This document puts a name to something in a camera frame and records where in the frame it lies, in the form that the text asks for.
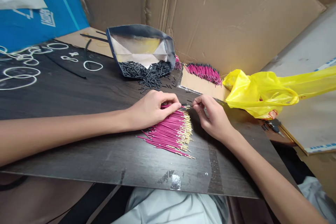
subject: finger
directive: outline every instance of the finger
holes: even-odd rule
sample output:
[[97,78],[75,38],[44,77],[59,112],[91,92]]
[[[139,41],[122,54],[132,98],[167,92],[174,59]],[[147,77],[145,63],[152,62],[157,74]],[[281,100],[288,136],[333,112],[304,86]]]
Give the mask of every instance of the finger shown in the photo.
[[179,103],[178,98],[176,96],[176,94],[174,93],[160,93],[160,102],[168,102],[171,101],[173,103]]
[[209,105],[213,104],[212,100],[213,98],[211,96],[202,94],[201,96],[198,96],[194,99],[192,105],[202,103],[205,107],[208,107]]
[[162,115],[162,119],[164,120],[167,116],[169,116],[170,114],[174,113],[180,107],[181,107],[181,103],[176,102],[176,103],[173,103],[172,105],[170,105],[169,107],[167,107],[165,109],[162,109],[160,111],[160,113]]
[[193,108],[196,110],[199,116],[199,120],[201,121],[202,127],[207,127],[210,122],[207,115],[205,114],[204,109],[199,104],[195,104]]

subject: right hand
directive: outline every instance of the right hand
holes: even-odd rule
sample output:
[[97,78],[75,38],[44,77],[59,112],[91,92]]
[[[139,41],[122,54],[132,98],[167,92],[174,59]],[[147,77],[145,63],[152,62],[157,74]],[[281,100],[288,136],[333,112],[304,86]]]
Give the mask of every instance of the right hand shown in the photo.
[[193,108],[199,115],[202,128],[213,138],[223,144],[228,144],[238,132],[231,125],[223,107],[211,96],[201,95],[194,99]]

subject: black table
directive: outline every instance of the black table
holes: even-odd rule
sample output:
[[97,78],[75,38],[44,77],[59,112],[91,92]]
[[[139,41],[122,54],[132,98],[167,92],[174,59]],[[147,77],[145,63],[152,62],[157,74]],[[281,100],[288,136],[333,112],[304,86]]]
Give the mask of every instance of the black table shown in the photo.
[[[79,56],[75,56],[79,59],[78,63],[60,59],[60,56],[75,51],[79,53]],[[65,71],[43,55],[35,55],[40,64],[34,67],[41,71],[37,82],[25,88],[1,91],[0,119],[68,116],[126,109],[147,93],[140,94],[136,80],[120,75],[114,59],[96,53],[89,55],[92,61],[101,63],[104,68],[97,72],[85,70],[83,62],[86,59],[81,48],[70,46],[69,49],[49,54],[87,79]],[[1,63],[1,71],[13,66],[25,65],[10,60]],[[171,74],[180,79],[182,72],[174,70]],[[167,78],[162,78],[162,81],[171,83]],[[181,103],[188,103],[187,99],[193,100],[198,96],[178,87],[161,90],[176,93]],[[256,119],[244,110],[231,109],[226,104],[223,107],[232,125],[295,185]],[[196,159],[155,149],[135,137],[141,132],[127,132],[58,147],[0,170],[33,176],[260,198],[259,190],[239,161],[225,146],[206,134],[196,112],[192,109],[189,111],[194,139],[189,149]]]

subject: cardboard box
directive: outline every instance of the cardboard box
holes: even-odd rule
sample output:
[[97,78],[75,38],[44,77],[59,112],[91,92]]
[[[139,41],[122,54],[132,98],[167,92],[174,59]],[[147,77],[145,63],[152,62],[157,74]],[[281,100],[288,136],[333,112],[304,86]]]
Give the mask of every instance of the cardboard box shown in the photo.
[[184,63],[260,71],[335,0],[86,0],[94,28],[148,24]]

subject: wire bundle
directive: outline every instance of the wire bundle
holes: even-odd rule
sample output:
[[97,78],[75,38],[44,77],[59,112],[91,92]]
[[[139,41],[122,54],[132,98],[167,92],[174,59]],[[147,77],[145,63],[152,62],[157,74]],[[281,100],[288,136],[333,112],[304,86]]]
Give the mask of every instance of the wire bundle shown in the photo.
[[189,65],[187,65],[187,71],[188,73],[197,75],[198,77],[212,82],[215,85],[222,85],[222,79],[219,72],[210,64],[189,63]]
[[178,58],[178,56],[176,54],[175,54],[175,57],[176,57],[176,60],[175,60],[174,69],[181,71],[182,70],[182,65],[181,65],[180,59]]
[[[162,105],[161,109],[167,107],[169,105]],[[149,128],[147,132],[143,131],[147,138],[137,137],[144,139],[146,143],[154,145],[154,148],[164,149],[180,156],[195,159],[185,153],[187,151],[191,152],[187,144],[193,141],[190,137],[191,123],[187,109],[187,107],[182,106],[181,109],[166,117],[165,120]]]

